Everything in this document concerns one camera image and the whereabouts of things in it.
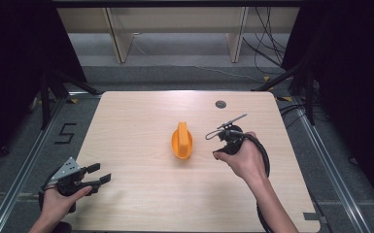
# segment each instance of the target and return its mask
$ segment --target person's right hand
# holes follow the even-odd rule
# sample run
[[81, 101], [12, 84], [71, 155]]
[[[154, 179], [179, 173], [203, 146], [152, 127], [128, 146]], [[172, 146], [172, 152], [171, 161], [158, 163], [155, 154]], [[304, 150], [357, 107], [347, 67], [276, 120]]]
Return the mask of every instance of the person's right hand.
[[[248, 132], [247, 134], [256, 137], [254, 132]], [[214, 158], [227, 163], [232, 168], [232, 171], [245, 182], [249, 182], [252, 179], [259, 181], [267, 178], [261, 152], [248, 139], [244, 140], [236, 154], [229, 155], [216, 151], [214, 152]]]
[[29, 233], [52, 232], [56, 225], [68, 214], [71, 206], [79, 199], [85, 197], [91, 190], [91, 186], [86, 186], [72, 196], [63, 196], [58, 192], [55, 185], [47, 188], [41, 215], [35, 221]]

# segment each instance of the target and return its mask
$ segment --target black cable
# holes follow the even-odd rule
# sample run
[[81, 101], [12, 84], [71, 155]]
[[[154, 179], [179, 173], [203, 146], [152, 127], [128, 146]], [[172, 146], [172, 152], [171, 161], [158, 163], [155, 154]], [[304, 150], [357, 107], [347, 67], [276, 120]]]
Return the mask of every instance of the black cable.
[[283, 107], [280, 109], [280, 112], [285, 110], [285, 109], [289, 109], [289, 108], [292, 108], [292, 107], [302, 107], [302, 106], [305, 106], [305, 104], [297, 104], [297, 105], [288, 105], [286, 107]]
[[262, 34], [262, 37], [261, 37], [261, 40], [263, 39], [264, 34], [266, 34], [266, 35], [269, 37], [269, 39], [270, 39], [270, 41], [271, 41], [271, 43], [272, 43], [272, 45], [273, 45], [273, 47], [274, 47], [274, 52], [275, 52], [275, 54], [277, 55], [277, 58], [278, 58], [278, 60], [279, 60], [280, 63], [281, 63], [281, 59], [282, 59], [282, 57], [281, 57], [281, 55], [277, 52], [278, 48], [275, 46], [275, 43], [274, 43], [275, 40], [274, 40], [274, 38], [273, 38], [272, 35], [271, 35], [271, 21], [270, 21], [271, 8], [269, 8], [269, 7], [267, 8], [267, 21], [266, 21], [266, 23], [264, 23], [264, 21], [262, 20], [262, 17], [260, 16], [257, 7], [255, 7], [255, 11], [256, 11], [256, 13], [257, 13], [257, 15], [258, 15], [258, 18], [259, 18], [259, 20], [260, 20], [260, 22], [261, 22], [261, 24], [262, 24], [263, 29], [264, 29], [263, 34]]
[[267, 49], [270, 49], [270, 50], [275, 50], [274, 48], [271, 48], [270, 46], [267, 46], [267, 45], [265, 45], [260, 39], [259, 39], [259, 37], [256, 35], [256, 33], [255, 33], [255, 37], [256, 37], [256, 39], [264, 46], [264, 47], [266, 47]]
[[[262, 41], [264, 35], [265, 35], [265, 28], [264, 28], [264, 31], [263, 31], [263, 33], [262, 33], [261, 41]], [[256, 67], [256, 69], [257, 69], [258, 71], [263, 72], [263, 73], [266, 73], [266, 72], [262, 71], [262, 70], [258, 67], [258, 65], [256, 64], [256, 52], [259, 50], [259, 46], [260, 46], [260, 43], [258, 43], [258, 46], [257, 46], [256, 49], [255, 49], [254, 64], [255, 64], [255, 67]]]
[[285, 112], [281, 113], [283, 120], [286, 118], [287, 114], [293, 110], [299, 109], [302, 106], [292, 105], [291, 108], [288, 108]]
[[256, 64], [256, 54], [257, 54], [257, 52], [259, 51], [259, 45], [260, 45], [260, 44], [258, 44], [258, 46], [256, 47], [256, 49], [254, 49], [254, 51], [255, 51], [254, 64], [255, 64], [256, 69], [257, 69], [258, 71], [264, 73], [264, 74], [281, 75], [282, 73], [267, 72], [267, 71], [263, 71], [263, 70], [261, 70], [261, 69], [258, 67], [258, 65]]
[[268, 59], [269, 61], [271, 61], [272, 63], [274, 63], [275, 65], [277, 66], [280, 66], [280, 63], [276, 62], [275, 60], [273, 60], [271, 57], [269, 57], [268, 55], [266, 55], [265, 53], [261, 52], [260, 50], [257, 50], [256, 48], [254, 48], [253, 46], [250, 45], [250, 43], [247, 42], [247, 40], [245, 40], [245, 38], [242, 38], [242, 40], [251, 48], [253, 49], [255, 52], [259, 53], [260, 55], [262, 55], [263, 57], [265, 57], [266, 59]]
[[301, 115], [301, 116], [299, 116], [299, 117], [297, 117], [291, 124], [289, 124], [288, 126], [286, 126], [286, 129], [288, 129], [290, 126], [292, 126], [297, 120], [299, 120], [300, 118], [302, 118], [302, 117], [304, 117], [305, 116], [305, 114], [303, 114], [303, 115]]
[[258, 138], [252, 136], [251, 134], [244, 134], [243, 136], [244, 138], [249, 139], [251, 142], [253, 142], [255, 146], [259, 149], [259, 151], [261, 152], [262, 160], [265, 166], [266, 177], [269, 177], [269, 172], [270, 172], [269, 157], [264, 146], [262, 145], [262, 143], [259, 142]]

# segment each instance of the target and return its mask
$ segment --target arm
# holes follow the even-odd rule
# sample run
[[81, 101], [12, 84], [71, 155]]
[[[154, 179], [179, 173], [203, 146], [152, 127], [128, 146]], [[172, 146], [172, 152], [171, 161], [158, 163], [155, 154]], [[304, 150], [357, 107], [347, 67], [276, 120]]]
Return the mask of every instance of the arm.
[[62, 196], [55, 187], [47, 189], [41, 215], [29, 233], [51, 233], [55, 226], [68, 214], [71, 206], [86, 196], [91, 189], [91, 186], [86, 186], [72, 196]]
[[298, 232], [266, 176], [260, 151], [251, 141], [245, 140], [234, 155], [214, 152], [214, 158], [226, 162], [245, 181], [274, 232]]

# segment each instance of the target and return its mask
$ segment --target white cable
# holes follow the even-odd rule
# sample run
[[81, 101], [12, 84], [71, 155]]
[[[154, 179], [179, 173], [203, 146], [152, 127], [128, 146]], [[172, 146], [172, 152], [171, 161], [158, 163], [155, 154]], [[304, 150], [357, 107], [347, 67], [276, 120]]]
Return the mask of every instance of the white cable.
[[[136, 47], [136, 49], [138, 49], [144, 56], [150, 58], [143, 50], [141, 50], [141, 48], [139, 48], [135, 41], [132, 42], [132, 44]], [[150, 61], [150, 63], [152, 63], [153, 65], [156, 65], [156, 66], [175, 66], [175, 67], [182, 67], [180, 65], [174, 65], [174, 64], [158, 64], [158, 63], [155, 63], [153, 61]], [[238, 77], [238, 78], [247, 78], [247, 79], [250, 79], [250, 80], [253, 80], [253, 81], [256, 81], [256, 82], [259, 82], [259, 83], [265, 83], [263, 81], [260, 81], [260, 80], [257, 80], [256, 78], [253, 78], [253, 77], [250, 77], [250, 76], [243, 76], [243, 75], [235, 75], [235, 74], [231, 74], [231, 73], [227, 73], [227, 72], [224, 72], [224, 71], [221, 71], [221, 70], [215, 70], [215, 69], [209, 69], [209, 68], [204, 68], [204, 67], [201, 67], [201, 66], [194, 66], [192, 65], [191, 67], [195, 67], [197, 69], [201, 69], [201, 70], [206, 70], [206, 71], [212, 71], [212, 72], [219, 72], [219, 73], [222, 73], [222, 74], [225, 74], [225, 75], [228, 75], [228, 76], [232, 76], [232, 77]]]

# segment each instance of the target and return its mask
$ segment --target floor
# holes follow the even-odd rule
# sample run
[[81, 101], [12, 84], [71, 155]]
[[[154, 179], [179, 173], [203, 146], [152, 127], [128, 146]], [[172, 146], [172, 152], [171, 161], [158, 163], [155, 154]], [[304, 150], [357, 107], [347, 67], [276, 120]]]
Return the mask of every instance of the floor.
[[[283, 46], [288, 37], [274, 35]], [[88, 83], [99, 90], [249, 91], [267, 77], [273, 79], [284, 72], [261, 55], [255, 56], [246, 44], [239, 62], [231, 63], [222, 34], [138, 34], [124, 64], [117, 64], [107, 34], [71, 34], [70, 38]], [[255, 34], [245, 38], [257, 47]], [[273, 50], [259, 49], [279, 61]], [[280, 109], [302, 103], [302, 95], [287, 101], [291, 97], [289, 84], [290, 79], [270, 90], [280, 97]], [[54, 117], [46, 130], [41, 130], [38, 103], [8, 145], [10, 153], [0, 156], [0, 232], [26, 232], [40, 213], [36, 193], [43, 180], [54, 164], [79, 153], [99, 96], [81, 94], [74, 86], [68, 89], [75, 94], [74, 100], [52, 103]], [[284, 112], [283, 121], [305, 183], [322, 216], [320, 232], [374, 232], [374, 190], [359, 165], [349, 161], [351, 154], [320, 105], [320, 96], [317, 94], [314, 107], [315, 126], [309, 124], [302, 108]], [[79, 125], [71, 126], [74, 143], [57, 144], [65, 140], [59, 132], [68, 122]]]

